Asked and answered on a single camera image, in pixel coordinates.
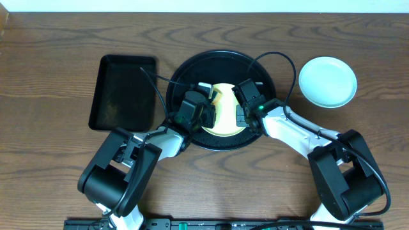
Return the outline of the yellow plate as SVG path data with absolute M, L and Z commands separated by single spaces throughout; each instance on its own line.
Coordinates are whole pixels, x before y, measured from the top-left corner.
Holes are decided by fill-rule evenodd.
M 213 89 L 218 89 L 222 93 L 222 98 L 214 105 L 216 112 L 215 126 L 213 128 L 204 127 L 204 130 L 209 134 L 217 137 L 231 137 L 245 129 L 236 125 L 236 106 L 238 105 L 238 100 L 233 94 L 233 87 L 234 85 L 228 83 L 213 85 Z

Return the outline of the light blue plate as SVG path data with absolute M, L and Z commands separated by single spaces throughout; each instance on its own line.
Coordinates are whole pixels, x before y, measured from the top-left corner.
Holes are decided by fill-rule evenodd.
M 308 101 L 329 109 L 346 105 L 357 92 L 357 78 L 351 67 L 328 56 L 308 61 L 299 73 L 298 84 Z

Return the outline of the yellow green sponge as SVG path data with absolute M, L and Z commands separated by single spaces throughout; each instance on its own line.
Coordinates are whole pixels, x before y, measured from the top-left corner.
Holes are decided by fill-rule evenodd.
M 214 89 L 210 102 L 216 105 L 220 101 L 221 98 L 222 98 L 222 93 L 218 89 Z

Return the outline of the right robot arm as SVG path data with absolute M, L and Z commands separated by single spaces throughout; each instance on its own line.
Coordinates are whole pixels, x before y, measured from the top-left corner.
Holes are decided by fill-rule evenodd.
M 349 224 L 390 192 L 364 138 L 322 128 L 295 114 L 284 102 L 262 97 L 240 101 L 238 121 L 257 133 L 280 140 L 309 161 L 321 204 L 315 222 Z

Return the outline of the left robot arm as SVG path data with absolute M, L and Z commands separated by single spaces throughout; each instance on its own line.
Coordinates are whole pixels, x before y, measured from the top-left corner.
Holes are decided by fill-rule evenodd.
M 214 126 L 215 106 L 207 97 L 186 97 L 170 124 L 152 132 L 110 132 L 81 174 L 77 189 L 96 204 L 112 229 L 140 229 L 138 204 L 156 164 L 179 155 L 203 125 Z

